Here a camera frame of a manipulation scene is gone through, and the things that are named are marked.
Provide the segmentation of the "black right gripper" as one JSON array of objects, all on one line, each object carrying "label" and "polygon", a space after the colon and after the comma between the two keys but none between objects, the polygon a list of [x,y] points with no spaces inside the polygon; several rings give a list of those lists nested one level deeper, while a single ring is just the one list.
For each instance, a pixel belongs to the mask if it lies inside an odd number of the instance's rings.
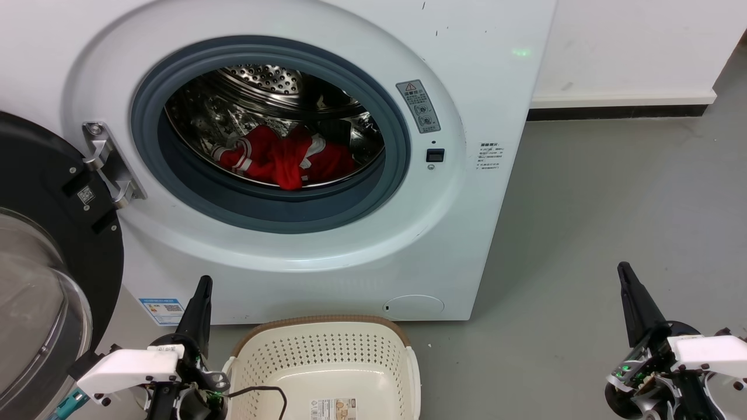
[{"label": "black right gripper", "polygon": [[606,378],[605,400],[625,419],[723,419],[713,401],[706,367],[677,366],[670,338],[694,338],[691,326],[669,326],[627,261],[618,263],[630,353]]}]

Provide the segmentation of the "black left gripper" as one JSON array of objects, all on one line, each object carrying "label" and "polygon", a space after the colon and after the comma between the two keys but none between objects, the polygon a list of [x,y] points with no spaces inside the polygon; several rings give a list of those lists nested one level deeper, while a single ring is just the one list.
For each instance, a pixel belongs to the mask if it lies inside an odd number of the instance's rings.
[{"label": "black left gripper", "polygon": [[183,345],[176,372],[165,379],[146,381],[147,419],[224,419],[227,404],[217,394],[217,381],[207,367],[212,314],[213,279],[202,275],[175,333],[168,333],[152,345]]}]

